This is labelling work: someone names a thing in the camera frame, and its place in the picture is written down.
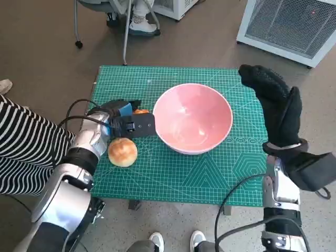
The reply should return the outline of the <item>black knitted gloved right hand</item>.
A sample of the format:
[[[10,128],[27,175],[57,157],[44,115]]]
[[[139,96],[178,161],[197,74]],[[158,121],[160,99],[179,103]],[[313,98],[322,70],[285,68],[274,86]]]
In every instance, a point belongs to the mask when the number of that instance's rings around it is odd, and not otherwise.
[[[262,106],[268,142],[279,148],[299,144],[302,101],[298,87],[289,88],[280,75],[260,65],[241,65],[238,73]]]

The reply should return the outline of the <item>bare black left hand blue tape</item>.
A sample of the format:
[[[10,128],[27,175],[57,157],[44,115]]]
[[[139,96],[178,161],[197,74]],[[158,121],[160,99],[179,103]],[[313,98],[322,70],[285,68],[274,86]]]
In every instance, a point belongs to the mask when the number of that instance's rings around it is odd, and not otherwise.
[[[141,105],[141,100],[111,100],[101,105],[101,109],[112,117],[122,117],[131,115]]]

